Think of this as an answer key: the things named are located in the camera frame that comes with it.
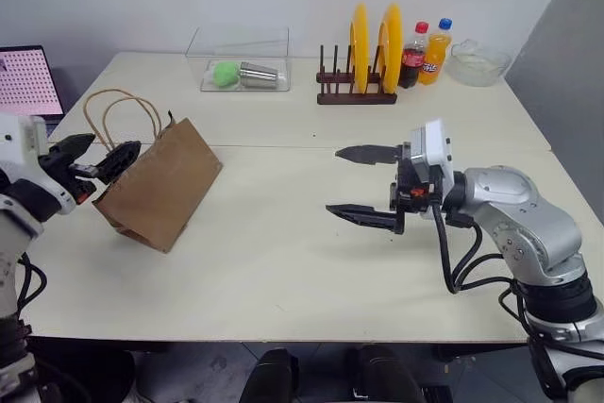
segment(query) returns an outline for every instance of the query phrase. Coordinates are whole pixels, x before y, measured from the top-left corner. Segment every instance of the orange soda bottle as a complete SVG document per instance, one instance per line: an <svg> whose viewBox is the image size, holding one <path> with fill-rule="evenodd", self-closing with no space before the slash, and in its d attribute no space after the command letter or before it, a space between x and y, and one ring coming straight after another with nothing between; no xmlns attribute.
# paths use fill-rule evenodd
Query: orange soda bottle
<svg viewBox="0 0 604 403"><path fill-rule="evenodd" d="M453 24L453 21L448 18L443 18L438 24L438 31L430 34L428 49L426 50L426 56L424 58L424 66L417 78L417 80L424 85L436 82L436 78L441 72L446 57L446 48L451 43L451 34L449 32L451 24Z"/></svg>

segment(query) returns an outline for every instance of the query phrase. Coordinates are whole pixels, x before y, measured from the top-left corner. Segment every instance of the paper bag handle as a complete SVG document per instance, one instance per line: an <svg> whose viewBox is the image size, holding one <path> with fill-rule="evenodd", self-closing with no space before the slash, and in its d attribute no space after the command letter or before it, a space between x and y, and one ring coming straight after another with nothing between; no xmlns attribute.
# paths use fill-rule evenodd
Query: paper bag handle
<svg viewBox="0 0 604 403"><path fill-rule="evenodd" d="M107 93L107 92L118 92L118 93L125 94L126 96L116 99L111 104L109 104L105 108L105 110L103 110L103 130L105 131L105 137L103 137L101 132L94 125L94 122L92 121L92 118L91 118L90 114L88 113L88 103L90 103L91 100L94 97L98 96L99 94ZM107 128L107 114L108 114L109 110L116 104L118 104L122 101L130 100L130 99L133 99L137 103L139 103L139 106L141 106L143 108L143 110L147 113L147 115L151 119L151 124L153 125L153 138L156 140L158 138L158 135L161 133L161 118L159 117L158 110L153 105L153 103L151 103L151 101L141 98L140 96L135 96L134 94L128 93L122 89L99 90L98 92L94 92L93 94L88 96L88 98L86 98L86 101L84 102L84 107L83 107L84 117L86 118L86 121L90 125L92 131L94 131L94 134L96 134L96 137L98 137L99 141L101 141L101 143L105 146L105 148L107 148L108 151L111 151L113 148L115 148L115 143L113 143L113 139L111 138L111 135L109 134L109 129ZM153 117L153 115L151 114L151 111L149 111L149 109L147 108L147 106L145 104L147 106L149 106L151 108L151 110L153 110L153 113L155 113L155 118Z"/></svg>

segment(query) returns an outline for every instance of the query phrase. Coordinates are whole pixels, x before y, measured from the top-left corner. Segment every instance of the laptop screen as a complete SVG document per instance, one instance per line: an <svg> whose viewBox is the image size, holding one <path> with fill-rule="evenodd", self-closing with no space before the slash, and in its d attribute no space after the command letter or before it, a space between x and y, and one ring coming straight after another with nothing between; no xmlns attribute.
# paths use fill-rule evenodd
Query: laptop screen
<svg viewBox="0 0 604 403"><path fill-rule="evenodd" d="M17 115L63 113L41 46L0 47L0 111Z"/></svg>

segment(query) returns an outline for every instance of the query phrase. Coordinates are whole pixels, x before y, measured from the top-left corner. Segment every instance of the green sponge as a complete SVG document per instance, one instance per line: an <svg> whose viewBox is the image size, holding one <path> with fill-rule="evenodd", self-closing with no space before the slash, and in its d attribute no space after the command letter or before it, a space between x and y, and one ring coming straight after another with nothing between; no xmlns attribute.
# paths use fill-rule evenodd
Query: green sponge
<svg viewBox="0 0 604 403"><path fill-rule="evenodd" d="M239 80L239 64L234 61L219 61L214 67L214 84L218 87L233 85Z"/></svg>

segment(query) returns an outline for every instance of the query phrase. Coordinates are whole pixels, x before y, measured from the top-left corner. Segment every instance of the metal cup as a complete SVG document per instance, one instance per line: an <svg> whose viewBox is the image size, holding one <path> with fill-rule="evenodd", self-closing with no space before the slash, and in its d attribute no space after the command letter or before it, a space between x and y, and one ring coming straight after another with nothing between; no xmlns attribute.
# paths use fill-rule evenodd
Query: metal cup
<svg viewBox="0 0 604 403"><path fill-rule="evenodd" d="M243 61L239 69L239 78L244 87L254 89L276 89L278 71L266 66L254 65Z"/></svg>

